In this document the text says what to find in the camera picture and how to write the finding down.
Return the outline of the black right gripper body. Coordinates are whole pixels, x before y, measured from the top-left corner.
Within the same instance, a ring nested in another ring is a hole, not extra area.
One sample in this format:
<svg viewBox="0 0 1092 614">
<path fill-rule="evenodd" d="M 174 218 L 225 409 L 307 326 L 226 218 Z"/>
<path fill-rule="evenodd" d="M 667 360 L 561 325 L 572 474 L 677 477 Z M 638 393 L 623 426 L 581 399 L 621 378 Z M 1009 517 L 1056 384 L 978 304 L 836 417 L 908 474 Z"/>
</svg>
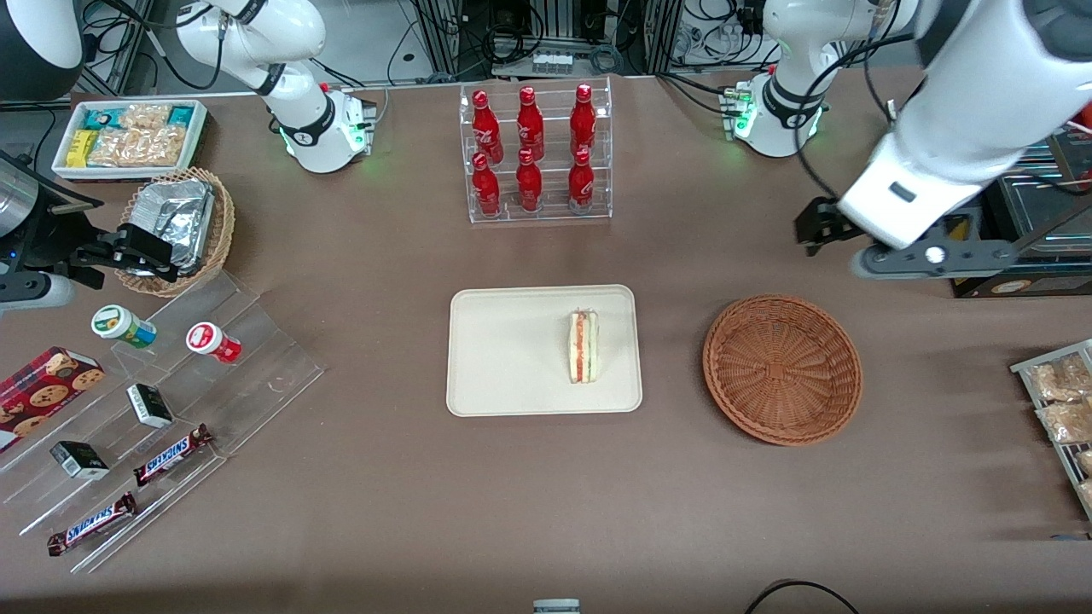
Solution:
<svg viewBox="0 0 1092 614">
<path fill-rule="evenodd" d="M 86 215 L 90 205 L 62 198 L 38 198 L 35 225 L 29 233 L 29 269 L 47 271 L 66 262 L 87 244 L 98 243 L 108 231 L 94 226 Z"/>
</svg>

